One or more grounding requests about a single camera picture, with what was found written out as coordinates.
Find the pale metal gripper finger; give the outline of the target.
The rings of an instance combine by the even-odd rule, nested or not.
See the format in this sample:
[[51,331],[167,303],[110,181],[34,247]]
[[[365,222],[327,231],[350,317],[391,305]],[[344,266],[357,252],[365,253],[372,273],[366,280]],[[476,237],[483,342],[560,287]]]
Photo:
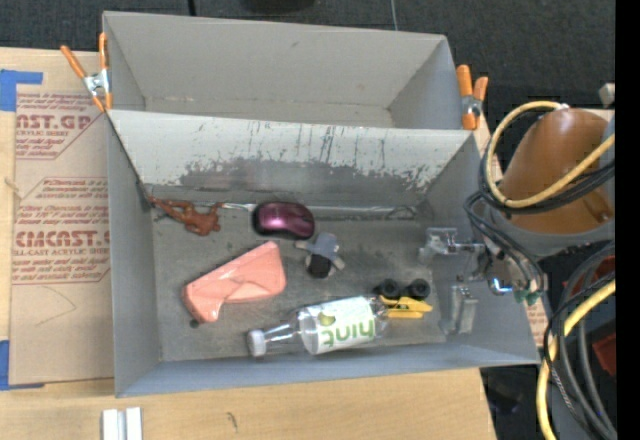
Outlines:
[[430,263],[436,256],[451,256],[458,253],[457,229],[450,227],[430,227],[425,232],[424,246],[419,249],[418,260]]
[[470,334],[473,331],[478,299],[465,285],[451,285],[447,310],[439,326],[445,334]]

